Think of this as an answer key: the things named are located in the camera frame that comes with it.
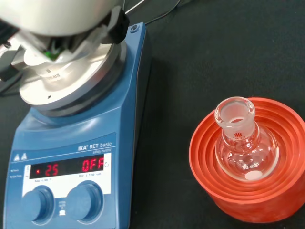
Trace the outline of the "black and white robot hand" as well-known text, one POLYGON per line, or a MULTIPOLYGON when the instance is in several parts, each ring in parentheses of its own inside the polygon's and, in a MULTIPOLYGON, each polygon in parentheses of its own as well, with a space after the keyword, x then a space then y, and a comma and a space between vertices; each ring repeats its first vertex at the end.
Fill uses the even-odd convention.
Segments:
POLYGON ((119 44, 129 18, 121 0, 2 0, 0 43, 15 37, 47 62, 62 63, 95 52, 100 44, 119 44))

